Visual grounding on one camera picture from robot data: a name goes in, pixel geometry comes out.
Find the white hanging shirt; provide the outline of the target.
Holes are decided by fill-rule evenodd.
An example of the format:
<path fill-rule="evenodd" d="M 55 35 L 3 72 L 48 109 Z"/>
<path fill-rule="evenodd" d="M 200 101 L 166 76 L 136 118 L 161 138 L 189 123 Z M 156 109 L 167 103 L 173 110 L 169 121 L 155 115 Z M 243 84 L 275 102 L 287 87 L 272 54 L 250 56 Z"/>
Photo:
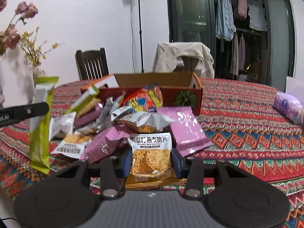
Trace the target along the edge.
<path fill-rule="evenodd" d="M 250 17 L 249 27 L 257 31 L 267 31 L 267 21 L 265 18 L 263 3 L 250 1 L 248 6 L 248 15 Z"/>

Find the silver crisps packet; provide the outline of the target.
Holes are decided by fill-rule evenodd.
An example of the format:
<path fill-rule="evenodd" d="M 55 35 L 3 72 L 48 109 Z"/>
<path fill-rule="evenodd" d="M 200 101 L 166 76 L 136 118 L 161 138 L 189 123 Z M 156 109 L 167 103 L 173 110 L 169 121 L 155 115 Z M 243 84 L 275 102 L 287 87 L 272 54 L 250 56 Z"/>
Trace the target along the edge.
<path fill-rule="evenodd" d="M 157 112 L 135 112 L 127 114 L 117 120 L 140 133 L 161 132 L 175 122 L 174 119 Z"/>

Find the red orange noodle snack bag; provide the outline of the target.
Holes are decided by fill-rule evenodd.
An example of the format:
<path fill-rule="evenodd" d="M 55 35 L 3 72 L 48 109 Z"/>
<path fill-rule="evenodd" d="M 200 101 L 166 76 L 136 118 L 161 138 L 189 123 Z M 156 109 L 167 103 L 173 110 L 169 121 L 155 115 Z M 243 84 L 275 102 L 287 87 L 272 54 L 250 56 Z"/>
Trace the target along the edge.
<path fill-rule="evenodd" d="M 156 112 L 163 106 L 163 96 L 158 86 L 141 88 L 123 100 L 123 106 L 132 107 L 134 112 Z"/>

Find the colourful patterned tablecloth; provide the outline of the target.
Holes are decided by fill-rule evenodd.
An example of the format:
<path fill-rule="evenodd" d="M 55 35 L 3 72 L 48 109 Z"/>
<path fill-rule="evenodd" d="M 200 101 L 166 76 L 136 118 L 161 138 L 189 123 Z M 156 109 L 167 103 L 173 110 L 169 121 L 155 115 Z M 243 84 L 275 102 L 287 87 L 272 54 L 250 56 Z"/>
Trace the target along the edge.
<path fill-rule="evenodd" d="M 54 89 L 52 116 L 61 116 L 89 81 Z M 290 212 L 283 227 L 303 227 L 303 127 L 273 108 L 277 89 L 249 82 L 201 79 L 200 122 L 212 145 L 195 157 L 227 160 L 284 192 Z M 29 120 L 1 130 L 1 192 L 13 202 L 46 175 L 29 166 Z"/>

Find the pumpkin oat crisps packet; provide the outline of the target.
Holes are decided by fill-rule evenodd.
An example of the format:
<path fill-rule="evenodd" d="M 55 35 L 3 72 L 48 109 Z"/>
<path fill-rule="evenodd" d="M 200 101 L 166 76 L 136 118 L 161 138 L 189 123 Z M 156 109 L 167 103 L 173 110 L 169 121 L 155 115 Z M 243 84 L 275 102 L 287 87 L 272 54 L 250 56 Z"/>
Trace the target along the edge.
<path fill-rule="evenodd" d="M 177 178 L 174 172 L 170 133 L 132 134 L 127 141 L 132 159 L 126 189 L 151 189 L 186 181 Z"/>

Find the green white wafer bar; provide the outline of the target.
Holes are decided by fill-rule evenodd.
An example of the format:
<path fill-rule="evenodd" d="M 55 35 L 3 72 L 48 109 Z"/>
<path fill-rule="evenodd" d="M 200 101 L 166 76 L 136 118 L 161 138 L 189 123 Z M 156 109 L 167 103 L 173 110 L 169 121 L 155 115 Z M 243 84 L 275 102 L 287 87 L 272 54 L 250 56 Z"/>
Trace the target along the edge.
<path fill-rule="evenodd" d="M 49 174 L 49 123 L 53 91 L 59 78 L 56 76 L 38 77 L 32 104 L 46 103 L 48 111 L 30 119 L 29 156 L 30 167 L 44 174 Z"/>

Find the purple tissue pack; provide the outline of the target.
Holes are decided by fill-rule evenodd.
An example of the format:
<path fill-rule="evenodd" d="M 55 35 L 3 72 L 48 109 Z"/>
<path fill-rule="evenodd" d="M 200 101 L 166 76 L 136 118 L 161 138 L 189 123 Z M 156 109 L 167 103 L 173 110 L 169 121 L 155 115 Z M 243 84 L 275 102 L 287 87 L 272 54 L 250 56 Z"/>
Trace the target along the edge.
<path fill-rule="evenodd" d="M 278 91 L 274 100 L 274 108 L 296 125 L 303 125 L 303 102 L 296 97 Z"/>

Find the light blue hanging shirt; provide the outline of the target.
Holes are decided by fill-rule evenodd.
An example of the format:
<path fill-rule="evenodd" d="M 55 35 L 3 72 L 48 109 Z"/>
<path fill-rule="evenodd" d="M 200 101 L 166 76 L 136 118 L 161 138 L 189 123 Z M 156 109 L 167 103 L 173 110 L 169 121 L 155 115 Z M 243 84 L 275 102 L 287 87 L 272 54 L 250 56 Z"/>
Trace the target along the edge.
<path fill-rule="evenodd" d="M 216 37 L 221 40 L 231 41 L 236 32 L 233 21 L 231 0 L 217 0 Z"/>

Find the dark wooden chair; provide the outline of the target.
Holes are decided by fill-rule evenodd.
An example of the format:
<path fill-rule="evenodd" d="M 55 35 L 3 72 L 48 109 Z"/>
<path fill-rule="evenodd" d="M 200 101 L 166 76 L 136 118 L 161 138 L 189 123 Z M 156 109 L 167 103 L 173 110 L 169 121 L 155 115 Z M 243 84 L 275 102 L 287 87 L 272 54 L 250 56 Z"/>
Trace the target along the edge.
<path fill-rule="evenodd" d="M 100 79 L 109 74 L 106 51 L 76 51 L 76 65 L 81 80 Z"/>

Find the white crisps packet left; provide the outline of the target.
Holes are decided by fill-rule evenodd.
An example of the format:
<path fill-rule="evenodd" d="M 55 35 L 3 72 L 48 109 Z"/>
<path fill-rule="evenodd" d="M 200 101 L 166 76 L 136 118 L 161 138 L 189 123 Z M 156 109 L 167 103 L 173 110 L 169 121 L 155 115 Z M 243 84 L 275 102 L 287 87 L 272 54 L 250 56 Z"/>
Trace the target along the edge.
<path fill-rule="evenodd" d="M 80 156 L 90 142 L 92 142 L 92 138 L 90 136 L 68 134 L 56 146 L 51 154 L 61 154 L 69 158 L 80 159 Z"/>

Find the yellow flower branches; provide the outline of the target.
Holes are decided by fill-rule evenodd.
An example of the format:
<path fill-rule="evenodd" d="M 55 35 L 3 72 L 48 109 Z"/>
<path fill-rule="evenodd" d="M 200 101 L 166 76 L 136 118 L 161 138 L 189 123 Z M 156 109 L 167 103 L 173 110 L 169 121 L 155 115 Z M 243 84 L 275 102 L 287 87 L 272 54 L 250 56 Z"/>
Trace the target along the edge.
<path fill-rule="evenodd" d="M 37 36 L 40 27 L 37 26 L 34 31 L 25 31 L 21 34 L 19 46 L 24 52 L 25 57 L 31 63 L 32 66 L 40 65 L 41 60 L 46 59 L 46 54 L 58 48 L 63 43 L 53 43 L 50 48 L 45 49 L 44 46 L 48 41 L 43 41 L 41 44 L 37 43 Z"/>

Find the glass sliding door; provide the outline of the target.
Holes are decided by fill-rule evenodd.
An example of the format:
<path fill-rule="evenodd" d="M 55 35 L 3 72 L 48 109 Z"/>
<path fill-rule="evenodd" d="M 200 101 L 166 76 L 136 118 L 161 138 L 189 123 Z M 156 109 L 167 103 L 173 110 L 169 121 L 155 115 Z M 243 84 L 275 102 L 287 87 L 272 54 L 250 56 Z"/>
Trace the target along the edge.
<path fill-rule="evenodd" d="M 201 42 L 215 56 L 214 0 L 167 0 L 170 42 Z"/>

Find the purple pink snack packet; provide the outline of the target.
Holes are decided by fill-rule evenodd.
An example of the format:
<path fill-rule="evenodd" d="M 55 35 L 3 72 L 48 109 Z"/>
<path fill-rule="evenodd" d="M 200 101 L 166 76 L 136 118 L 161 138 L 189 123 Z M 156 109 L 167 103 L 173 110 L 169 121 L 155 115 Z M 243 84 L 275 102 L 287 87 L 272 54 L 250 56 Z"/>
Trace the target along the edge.
<path fill-rule="evenodd" d="M 115 125 L 98 133 L 84 149 L 80 160 L 89 164 L 111 155 L 120 143 L 132 134 L 132 129 L 125 125 Z"/>

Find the orange cardboard pumpkin box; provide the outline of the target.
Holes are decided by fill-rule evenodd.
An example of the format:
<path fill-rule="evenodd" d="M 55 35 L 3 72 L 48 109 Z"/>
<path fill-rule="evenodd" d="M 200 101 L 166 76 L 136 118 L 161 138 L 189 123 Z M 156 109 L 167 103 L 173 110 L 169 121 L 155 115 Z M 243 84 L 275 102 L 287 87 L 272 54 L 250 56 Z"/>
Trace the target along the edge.
<path fill-rule="evenodd" d="M 110 74 L 90 80 L 81 87 L 81 93 L 92 85 L 99 88 L 97 97 L 102 101 L 110 96 L 117 98 L 122 92 L 128 97 L 141 88 L 158 86 L 165 107 L 188 106 L 195 115 L 199 115 L 201 110 L 203 86 L 197 75 L 191 72 Z"/>

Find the floral ceramic vase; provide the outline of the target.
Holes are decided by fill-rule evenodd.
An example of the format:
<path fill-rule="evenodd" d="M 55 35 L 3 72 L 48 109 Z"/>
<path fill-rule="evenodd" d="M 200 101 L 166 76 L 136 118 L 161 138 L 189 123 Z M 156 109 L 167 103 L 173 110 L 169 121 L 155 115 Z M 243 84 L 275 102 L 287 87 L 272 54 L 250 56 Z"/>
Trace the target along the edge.
<path fill-rule="evenodd" d="M 42 68 L 42 63 L 38 63 L 32 66 L 32 78 L 33 78 L 33 85 L 36 86 L 37 78 L 44 77 L 45 71 Z"/>

